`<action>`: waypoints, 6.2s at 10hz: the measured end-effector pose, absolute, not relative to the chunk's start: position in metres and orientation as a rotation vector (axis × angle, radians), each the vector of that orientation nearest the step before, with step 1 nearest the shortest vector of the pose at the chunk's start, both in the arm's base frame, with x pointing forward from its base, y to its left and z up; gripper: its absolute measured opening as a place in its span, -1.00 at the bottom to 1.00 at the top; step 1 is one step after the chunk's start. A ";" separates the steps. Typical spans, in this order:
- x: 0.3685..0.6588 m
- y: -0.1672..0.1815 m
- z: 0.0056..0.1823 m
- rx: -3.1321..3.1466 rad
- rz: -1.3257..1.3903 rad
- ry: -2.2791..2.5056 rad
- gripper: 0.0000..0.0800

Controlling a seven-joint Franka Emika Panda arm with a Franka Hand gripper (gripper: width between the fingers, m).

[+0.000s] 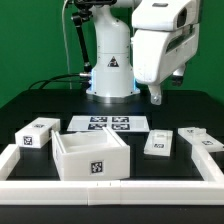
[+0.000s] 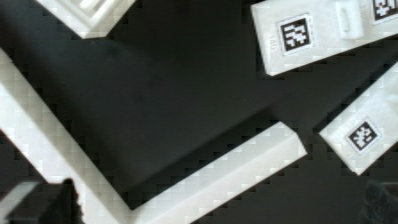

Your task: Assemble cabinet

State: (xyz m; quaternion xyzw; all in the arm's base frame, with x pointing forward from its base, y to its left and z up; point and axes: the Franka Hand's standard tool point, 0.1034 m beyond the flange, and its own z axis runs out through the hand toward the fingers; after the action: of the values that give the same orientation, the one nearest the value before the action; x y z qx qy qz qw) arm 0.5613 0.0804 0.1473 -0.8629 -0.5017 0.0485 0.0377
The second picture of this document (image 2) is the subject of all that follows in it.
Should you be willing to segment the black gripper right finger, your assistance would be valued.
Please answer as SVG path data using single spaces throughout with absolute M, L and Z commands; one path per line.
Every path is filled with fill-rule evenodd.
M 359 224 L 398 224 L 398 182 L 368 182 Z

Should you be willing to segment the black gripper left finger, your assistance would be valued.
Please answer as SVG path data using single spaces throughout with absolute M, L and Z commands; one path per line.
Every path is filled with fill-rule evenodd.
M 78 224 L 73 181 L 21 182 L 0 199 L 0 224 Z

